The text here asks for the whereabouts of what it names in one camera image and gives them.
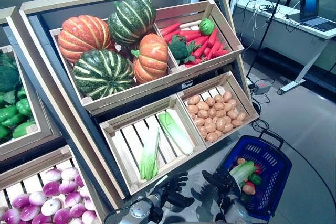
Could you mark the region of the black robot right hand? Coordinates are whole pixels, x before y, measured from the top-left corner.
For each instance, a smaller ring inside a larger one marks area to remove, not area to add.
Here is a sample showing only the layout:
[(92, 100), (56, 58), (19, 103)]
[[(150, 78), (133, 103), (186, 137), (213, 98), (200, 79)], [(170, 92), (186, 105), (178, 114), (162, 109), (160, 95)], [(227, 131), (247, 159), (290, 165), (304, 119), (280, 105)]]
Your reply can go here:
[(206, 170), (202, 170), (202, 175), (209, 184), (217, 188), (219, 198), (229, 196), (239, 198), (241, 196), (239, 185), (227, 170), (224, 170), (223, 172), (216, 171), (213, 174)]

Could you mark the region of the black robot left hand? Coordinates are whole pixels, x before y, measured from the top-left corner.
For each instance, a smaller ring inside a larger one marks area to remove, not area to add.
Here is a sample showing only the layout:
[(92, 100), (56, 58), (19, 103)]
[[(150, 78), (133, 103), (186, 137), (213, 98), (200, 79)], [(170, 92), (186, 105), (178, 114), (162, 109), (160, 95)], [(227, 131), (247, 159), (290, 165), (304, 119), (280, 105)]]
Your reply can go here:
[(181, 194), (182, 189), (188, 181), (188, 172), (178, 173), (168, 179), (163, 186), (163, 202), (169, 202), (173, 206), (186, 208), (191, 206), (195, 199)]

